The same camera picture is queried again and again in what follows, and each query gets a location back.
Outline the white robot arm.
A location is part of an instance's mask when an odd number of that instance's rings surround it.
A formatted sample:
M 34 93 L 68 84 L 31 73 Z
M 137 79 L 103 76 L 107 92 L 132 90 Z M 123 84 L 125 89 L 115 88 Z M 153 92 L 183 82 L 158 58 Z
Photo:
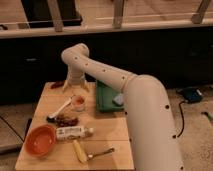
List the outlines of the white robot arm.
M 83 84 L 90 75 L 123 94 L 136 171 L 184 171 L 168 95 L 157 78 L 92 60 L 83 43 L 63 50 L 61 58 L 68 85 Z

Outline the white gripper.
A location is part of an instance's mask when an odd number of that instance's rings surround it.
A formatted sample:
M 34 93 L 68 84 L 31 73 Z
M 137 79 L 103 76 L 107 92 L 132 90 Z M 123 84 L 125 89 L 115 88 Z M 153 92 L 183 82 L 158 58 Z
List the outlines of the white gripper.
M 64 82 L 62 92 L 65 92 L 71 85 L 80 84 L 85 91 L 90 92 L 88 83 L 85 81 L 84 72 L 74 67 L 68 67 L 67 80 Z

